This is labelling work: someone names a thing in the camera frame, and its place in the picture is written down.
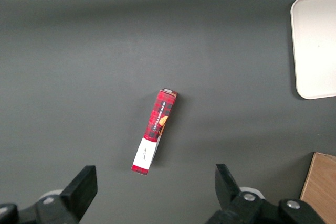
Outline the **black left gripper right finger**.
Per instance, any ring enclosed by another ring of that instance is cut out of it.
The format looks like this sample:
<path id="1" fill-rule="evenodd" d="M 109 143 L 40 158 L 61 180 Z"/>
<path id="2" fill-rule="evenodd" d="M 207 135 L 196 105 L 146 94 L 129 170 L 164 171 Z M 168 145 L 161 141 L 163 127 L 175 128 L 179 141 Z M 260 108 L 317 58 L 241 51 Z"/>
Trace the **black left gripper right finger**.
<path id="1" fill-rule="evenodd" d="M 215 191 L 221 210 L 207 223 L 324 223 L 302 200 L 282 199 L 273 205 L 250 190 L 242 191 L 225 164 L 216 165 Z"/>

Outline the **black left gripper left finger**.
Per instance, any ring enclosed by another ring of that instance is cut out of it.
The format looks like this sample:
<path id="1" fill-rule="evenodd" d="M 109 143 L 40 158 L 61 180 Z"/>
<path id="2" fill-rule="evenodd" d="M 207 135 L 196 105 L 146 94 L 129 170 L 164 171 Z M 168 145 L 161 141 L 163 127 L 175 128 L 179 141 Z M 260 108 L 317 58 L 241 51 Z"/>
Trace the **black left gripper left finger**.
<path id="1" fill-rule="evenodd" d="M 60 193 L 48 193 L 26 209 L 1 204 L 1 223 L 79 223 L 97 191 L 96 167 L 88 165 Z"/>

